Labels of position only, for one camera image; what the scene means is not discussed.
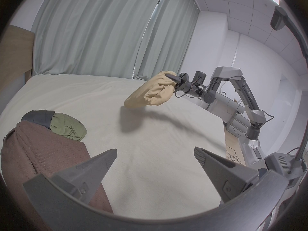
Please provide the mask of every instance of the brown clothing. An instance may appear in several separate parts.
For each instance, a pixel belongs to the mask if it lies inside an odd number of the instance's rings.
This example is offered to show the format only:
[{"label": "brown clothing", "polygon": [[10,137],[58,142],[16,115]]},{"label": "brown clothing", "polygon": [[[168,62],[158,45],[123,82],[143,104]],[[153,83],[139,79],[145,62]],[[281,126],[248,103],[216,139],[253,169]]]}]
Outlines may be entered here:
[{"label": "brown clothing", "polygon": [[[39,230],[51,230],[29,201],[23,183],[36,174],[50,177],[53,173],[90,159],[83,142],[53,133],[44,126],[21,121],[3,140],[1,167],[6,185],[24,212]],[[102,185],[90,206],[113,213]]]}]

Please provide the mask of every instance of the curtain fold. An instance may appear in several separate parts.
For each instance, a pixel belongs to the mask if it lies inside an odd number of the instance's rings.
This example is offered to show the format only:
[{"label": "curtain fold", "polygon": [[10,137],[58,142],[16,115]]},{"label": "curtain fold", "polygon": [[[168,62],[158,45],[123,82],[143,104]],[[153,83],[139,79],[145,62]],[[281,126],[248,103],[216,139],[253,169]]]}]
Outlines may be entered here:
[{"label": "curtain fold", "polygon": [[194,0],[161,0],[141,41],[135,74],[147,80],[160,71],[177,73],[198,14]]},{"label": "curtain fold", "polygon": [[48,0],[35,19],[34,74],[131,78],[158,0]]}]

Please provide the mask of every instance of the green folded garment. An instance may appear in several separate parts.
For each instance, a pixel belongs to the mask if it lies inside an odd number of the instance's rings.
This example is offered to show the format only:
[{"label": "green folded garment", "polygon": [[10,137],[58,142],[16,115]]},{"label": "green folded garment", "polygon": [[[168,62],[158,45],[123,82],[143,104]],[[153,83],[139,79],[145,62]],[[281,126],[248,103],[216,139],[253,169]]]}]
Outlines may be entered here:
[{"label": "green folded garment", "polygon": [[81,141],[87,134],[87,129],[80,121],[62,113],[53,115],[50,130],[75,141]]}]

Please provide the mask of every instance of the headboard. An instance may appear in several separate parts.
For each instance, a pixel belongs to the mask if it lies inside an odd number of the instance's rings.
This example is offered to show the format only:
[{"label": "headboard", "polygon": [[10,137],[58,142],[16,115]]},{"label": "headboard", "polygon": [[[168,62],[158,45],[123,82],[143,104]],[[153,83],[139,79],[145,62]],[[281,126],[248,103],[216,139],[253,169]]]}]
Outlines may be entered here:
[{"label": "headboard", "polygon": [[0,41],[0,91],[25,73],[31,78],[34,33],[9,25]]}]

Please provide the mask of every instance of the mattress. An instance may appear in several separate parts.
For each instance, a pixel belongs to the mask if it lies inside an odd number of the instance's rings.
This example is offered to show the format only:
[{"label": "mattress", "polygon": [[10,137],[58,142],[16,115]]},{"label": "mattress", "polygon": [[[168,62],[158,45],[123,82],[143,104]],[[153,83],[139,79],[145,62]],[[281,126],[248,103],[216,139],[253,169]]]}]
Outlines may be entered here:
[{"label": "mattress", "polygon": [[117,148],[102,184],[117,215],[168,219],[219,205],[210,179],[193,155],[201,147],[225,157],[221,118],[185,98],[160,106],[127,109],[125,99],[144,81],[88,75],[36,75],[0,116],[0,137],[30,110],[75,117],[88,133],[91,157]]}]

